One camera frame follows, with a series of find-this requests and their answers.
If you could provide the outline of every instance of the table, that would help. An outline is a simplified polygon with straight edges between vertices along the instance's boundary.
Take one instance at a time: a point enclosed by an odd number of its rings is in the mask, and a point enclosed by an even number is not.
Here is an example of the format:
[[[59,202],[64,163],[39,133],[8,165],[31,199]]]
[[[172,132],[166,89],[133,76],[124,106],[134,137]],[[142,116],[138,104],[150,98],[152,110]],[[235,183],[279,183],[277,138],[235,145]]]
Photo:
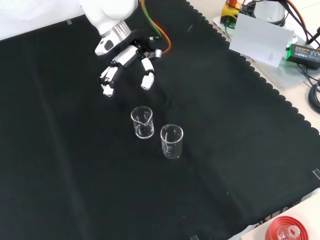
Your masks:
[[[189,2],[192,6],[194,6],[195,9],[203,13],[203,15],[210,23],[212,23],[212,19],[214,17],[219,16],[221,14],[221,9],[225,3],[224,0],[189,0]],[[319,27],[319,22],[315,20],[315,13],[320,10],[320,2],[317,0],[293,0],[292,2],[295,4],[295,6],[299,9],[300,13],[302,14],[302,17],[304,18],[305,24],[309,32],[311,32],[312,34],[316,33],[317,28]],[[292,17],[289,16],[286,21],[294,26],[295,31],[300,37],[305,38],[303,30],[299,27],[299,25],[297,25],[297,23]],[[219,29],[219,27],[213,27],[216,28],[227,39],[227,41],[229,40],[228,36],[224,34],[223,31]],[[247,60],[251,63],[253,67],[256,67],[255,62],[253,62],[249,58],[247,58]],[[313,128],[316,128],[318,129],[318,131],[320,131],[320,115],[314,112],[309,106],[308,93],[310,87],[307,84],[303,83],[297,87],[284,91],[277,88],[268,79],[268,77],[265,74],[263,74],[263,72],[259,71],[257,68],[255,68],[255,71],[258,72],[262,77],[264,77],[270,84],[272,84],[273,88],[277,89],[280,92],[280,94],[286,98],[287,101],[292,103],[292,106],[298,109],[298,112],[305,117],[305,120],[311,123],[311,126]]]
[[[263,240],[268,227],[274,219],[289,216],[299,220],[306,228],[309,240],[320,239],[320,193],[288,209],[277,217],[256,227],[241,237],[241,240]]]

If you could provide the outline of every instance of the red lid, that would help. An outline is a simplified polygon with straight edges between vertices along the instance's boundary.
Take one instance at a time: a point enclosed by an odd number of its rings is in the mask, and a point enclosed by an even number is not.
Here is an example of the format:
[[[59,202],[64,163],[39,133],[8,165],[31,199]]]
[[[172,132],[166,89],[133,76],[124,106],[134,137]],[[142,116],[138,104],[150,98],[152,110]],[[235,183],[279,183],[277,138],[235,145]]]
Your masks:
[[[297,238],[297,240],[309,240],[306,228],[302,225],[301,222],[290,216],[280,216],[273,220],[268,230],[266,231],[265,240],[278,240],[277,230],[285,225],[297,226],[300,229],[300,236]]]

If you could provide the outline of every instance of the white card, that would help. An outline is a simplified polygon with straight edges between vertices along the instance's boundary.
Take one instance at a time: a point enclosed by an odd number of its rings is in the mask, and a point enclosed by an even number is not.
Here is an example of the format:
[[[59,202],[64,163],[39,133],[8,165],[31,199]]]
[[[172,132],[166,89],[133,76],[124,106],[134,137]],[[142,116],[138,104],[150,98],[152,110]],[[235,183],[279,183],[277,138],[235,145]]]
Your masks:
[[[294,31],[239,14],[230,49],[278,67]]]

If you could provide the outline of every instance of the green cable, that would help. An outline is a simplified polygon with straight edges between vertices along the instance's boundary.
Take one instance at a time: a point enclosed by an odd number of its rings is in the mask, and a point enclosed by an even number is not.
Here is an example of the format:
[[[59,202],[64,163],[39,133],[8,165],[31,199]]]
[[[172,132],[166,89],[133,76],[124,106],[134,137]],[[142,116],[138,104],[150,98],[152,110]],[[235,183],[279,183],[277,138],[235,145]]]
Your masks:
[[[228,31],[227,31],[227,24],[224,24],[224,31],[225,31],[225,33],[229,36],[229,37],[233,37],[232,35],[230,35],[229,33],[228,33]]]
[[[226,33],[229,37],[233,37],[232,35],[230,35],[230,34],[228,33],[227,28],[235,29],[234,26],[229,25],[229,21],[228,21],[228,20],[224,23],[224,31],[225,31],[225,33]]]
[[[143,9],[144,9],[144,14],[146,16],[146,18],[148,19],[150,25],[153,27],[153,29],[156,31],[156,33],[159,35],[160,38],[162,38],[161,32],[158,30],[158,28],[154,25],[152,19],[150,18],[148,12],[147,12],[147,8],[146,8],[146,3],[143,2]]]

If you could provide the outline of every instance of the black cloth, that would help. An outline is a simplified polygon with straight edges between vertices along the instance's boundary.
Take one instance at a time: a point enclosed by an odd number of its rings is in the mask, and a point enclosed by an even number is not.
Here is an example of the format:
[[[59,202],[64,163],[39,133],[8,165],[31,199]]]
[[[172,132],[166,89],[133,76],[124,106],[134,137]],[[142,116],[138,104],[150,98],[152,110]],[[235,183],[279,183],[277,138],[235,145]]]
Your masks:
[[[85,16],[0,42],[2,239],[225,240],[319,185],[318,131],[187,2],[147,7],[172,41],[149,91],[136,61],[102,95],[113,56]],[[141,9],[127,23],[154,35]],[[143,105],[148,140],[130,118]],[[180,159],[162,155],[167,123]]]

